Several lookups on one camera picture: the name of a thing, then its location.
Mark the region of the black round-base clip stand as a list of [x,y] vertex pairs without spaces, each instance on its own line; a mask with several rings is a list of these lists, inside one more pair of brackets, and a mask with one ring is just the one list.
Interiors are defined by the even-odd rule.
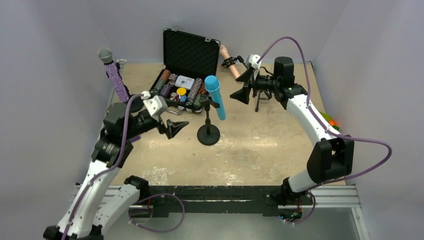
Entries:
[[[122,103],[127,104],[133,95],[130,94],[129,89],[124,84],[121,74],[119,72],[119,69],[117,67],[117,64],[114,61],[111,61],[108,63],[104,63],[104,67],[106,70],[106,75],[111,80],[115,93],[118,96],[118,99]],[[131,113],[138,112],[142,109],[143,106],[144,104],[141,98],[136,97],[130,105],[130,112]]]

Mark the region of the black tripod shock-mount stand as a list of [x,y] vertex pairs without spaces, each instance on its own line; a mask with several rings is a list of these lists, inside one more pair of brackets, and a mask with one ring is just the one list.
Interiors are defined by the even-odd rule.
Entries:
[[[245,60],[240,55],[237,56],[237,57],[233,57],[233,58],[237,58],[237,61],[239,61],[241,64],[243,64],[243,66],[246,69],[248,69],[247,68],[247,63],[245,63]],[[242,87],[243,86],[250,86],[251,87],[251,90],[253,90],[253,88],[252,88],[252,82],[251,81],[250,82],[237,82],[237,83],[242,84]],[[255,106],[255,112],[258,112],[259,111],[260,100],[266,100],[266,101],[268,101],[268,100],[270,100],[272,98],[272,94],[269,91],[259,91],[258,94],[257,94],[257,96],[252,96],[252,97],[253,98],[257,98],[257,100],[256,100],[256,106]]]

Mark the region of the blue microphone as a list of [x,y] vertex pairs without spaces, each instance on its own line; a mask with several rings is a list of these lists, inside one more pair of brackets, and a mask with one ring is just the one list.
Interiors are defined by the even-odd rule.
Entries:
[[226,111],[223,104],[223,99],[221,95],[221,84],[216,76],[209,75],[204,80],[205,89],[209,93],[212,101],[219,104],[219,107],[216,108],[217,115],[220,120],[224,121],[226,119]]

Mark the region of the pink microphone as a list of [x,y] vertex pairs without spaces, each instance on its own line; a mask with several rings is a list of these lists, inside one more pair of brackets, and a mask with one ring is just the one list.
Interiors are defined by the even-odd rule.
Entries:
[[236,68],[237,58],[231,57],[227,48],[223,44],[219,48],[219,53],[223,58],[221,66],[228,68],[231,71],[233,77],[237,79],[241,75],[238,69]]

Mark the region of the purple glitter microphone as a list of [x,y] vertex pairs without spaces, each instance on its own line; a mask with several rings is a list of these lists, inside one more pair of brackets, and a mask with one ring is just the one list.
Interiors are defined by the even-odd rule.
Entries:
[[103,62],[106,75],[111,80],[114,90],[123,103],[130,99],[130,94],[125,86],[123,79],[120,75],[117,63],[114,61],[113,54],[109,48],[100,48],[97,52],[99,59]]

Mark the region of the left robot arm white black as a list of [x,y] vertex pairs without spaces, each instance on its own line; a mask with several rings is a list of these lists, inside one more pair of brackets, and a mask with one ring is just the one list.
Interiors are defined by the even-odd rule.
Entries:
[[170,196],[168,192],[151,194],[149,182],[132,175],[109,201],[103,201],[110,184],[134,148],[133,138],[156,129],[172,139],[188,125],[187,121],[163,121],[161,115],[167,104],[160,96],[144,100],[136,115],[132,114],[131,105],[131,101],[116,102],[107,108],[85,179],[63,218],[45,229],[44,239],[102,240],[109,228],[132,205],[146,203],[153,206],[156,199]]

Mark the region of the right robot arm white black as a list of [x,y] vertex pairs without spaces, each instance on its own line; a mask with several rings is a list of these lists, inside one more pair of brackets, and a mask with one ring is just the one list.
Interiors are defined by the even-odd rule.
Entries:
[[354,142],[339,137],[339,132],[328,124],[308,99],[304,87],[295,83],[293,60],[285,56],[277,57],[273,73],[260,75],[259,59],[257,54],[249,56],[246,71],[237,78],[237,82],[242,82],[243,86],[230,98],[248,104],[250,95],[255,97],[258,92],[272,94],[297,120],[313,144],[305,170],[284,179],[279,195],[294,197],[317,184],[350,175]]

